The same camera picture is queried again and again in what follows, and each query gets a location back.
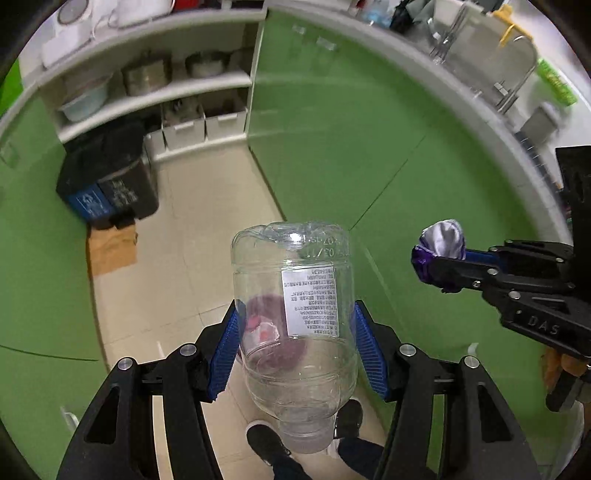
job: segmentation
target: dark pants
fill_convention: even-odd
[[[372,480],[382,456],[383,447],[361,439],[342,439],[339,456],[351,470]],[[302,466],[293,458],[286,457],[273,466],[275,480],[311,480]]]

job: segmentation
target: shoe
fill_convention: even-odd
[[[275,465],[278,459],[289,457],[291,452],[283,445],[273,427],[263,420],[255,420],[246,427],[246,441],[267,465]]]
[[[336,414],[335,439],[357,438],[363,423],[363,408],[351,398]]]

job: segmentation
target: black trash can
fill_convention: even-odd
[[[94,228],[123,228],[158,210],[142,122],[105,125],[66,148],[56,192]]]

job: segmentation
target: white storage bin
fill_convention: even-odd
[[[203,102],[205,111],[208,140],[234,137],[244,133],[246,107],[236,93],[223,99],[202,96],[200,100]]]
[[[164,153],[166,151],[166,145],[162,130],[156,130],[147,134],[144,137],[144,146],[151,160],[155,159],[157,155]]]
[[[172,106],[184,103],[179,111],[172,111]],[[170,150],[190,147],[205,141],[205,115],[196,98],[175,100],[165,105],[163,132]]]

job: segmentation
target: person's leg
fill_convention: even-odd
[[[249,424],[246,440],[261,460],[273,468],[275,480],[311,480],[267,422],[256,420]]]
[[[351,470],[372,480],[384,448],[359,438],[362,423],[363,408],[352,398],[337,413],[333,444]]]

